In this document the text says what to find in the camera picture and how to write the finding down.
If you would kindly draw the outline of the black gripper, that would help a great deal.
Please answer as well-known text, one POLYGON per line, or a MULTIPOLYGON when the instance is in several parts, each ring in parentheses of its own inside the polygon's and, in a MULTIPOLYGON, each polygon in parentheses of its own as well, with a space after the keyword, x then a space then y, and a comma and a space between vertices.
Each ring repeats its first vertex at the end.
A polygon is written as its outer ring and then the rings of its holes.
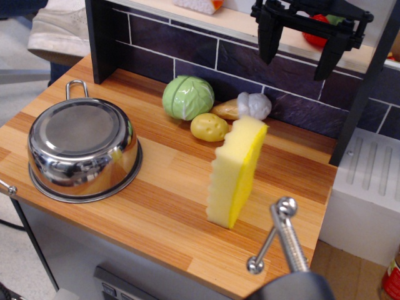
POLYGON ((329 77, 345 51, 360 48, 364 32, 374 16, 347 1, 256 1, 251 16, 258 23, 259 55, 270 64, 284 28, 326 38, 314 80, 329 77), (311 19, 322 14, 344 19, 336 26, 311 19))

